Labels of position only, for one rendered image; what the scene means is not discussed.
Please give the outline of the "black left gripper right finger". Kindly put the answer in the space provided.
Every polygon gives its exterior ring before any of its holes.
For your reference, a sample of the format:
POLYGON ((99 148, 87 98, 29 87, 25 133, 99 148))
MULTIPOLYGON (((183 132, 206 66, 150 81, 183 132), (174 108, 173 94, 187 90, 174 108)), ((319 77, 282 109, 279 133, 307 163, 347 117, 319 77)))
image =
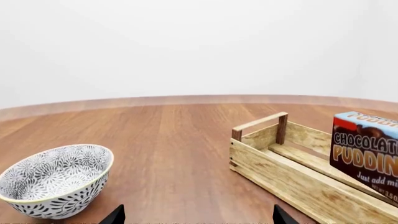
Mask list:
POLYGON ((273 210, 274 224, 298 224, 283 208, 279 205, 274 205, 273 210))

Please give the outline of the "black white patterned bowl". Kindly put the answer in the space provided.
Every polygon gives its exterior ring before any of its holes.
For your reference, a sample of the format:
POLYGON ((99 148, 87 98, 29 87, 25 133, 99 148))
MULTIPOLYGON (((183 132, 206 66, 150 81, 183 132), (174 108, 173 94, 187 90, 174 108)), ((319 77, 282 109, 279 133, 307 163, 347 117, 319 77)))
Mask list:
POLYGON ((0 200, 32 218, 70 218, 100 194, 113 162, 113 152, 95 144, 39 152, 0 174, 0 200))

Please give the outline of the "chocolate pudding box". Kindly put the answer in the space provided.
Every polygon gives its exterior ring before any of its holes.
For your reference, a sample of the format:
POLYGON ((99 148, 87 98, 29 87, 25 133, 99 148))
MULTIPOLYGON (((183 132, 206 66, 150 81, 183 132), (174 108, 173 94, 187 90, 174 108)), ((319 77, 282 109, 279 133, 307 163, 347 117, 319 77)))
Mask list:
POLYGON ((338 113, 330 149, 332 167, 398 203, 398 121, 338 113))

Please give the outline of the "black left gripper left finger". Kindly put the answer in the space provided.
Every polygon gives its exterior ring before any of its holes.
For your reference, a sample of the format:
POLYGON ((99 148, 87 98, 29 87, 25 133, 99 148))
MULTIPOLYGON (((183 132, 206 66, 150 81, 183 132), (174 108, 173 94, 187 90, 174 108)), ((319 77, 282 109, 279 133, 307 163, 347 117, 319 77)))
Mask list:
POLYGON ((124 224, 124 222, 125 222, 124 205, 119 205, 98 224, 124 224))

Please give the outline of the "light wooden tray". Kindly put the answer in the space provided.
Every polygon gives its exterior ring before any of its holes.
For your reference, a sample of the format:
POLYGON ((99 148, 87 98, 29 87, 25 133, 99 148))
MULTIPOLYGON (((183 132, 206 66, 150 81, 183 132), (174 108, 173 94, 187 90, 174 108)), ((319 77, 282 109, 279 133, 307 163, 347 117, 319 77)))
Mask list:
POLYGON ((330 134, 285 112, 236 126, 230 168, 319 224, 398 224, 398 204, 328 163, 330 134))

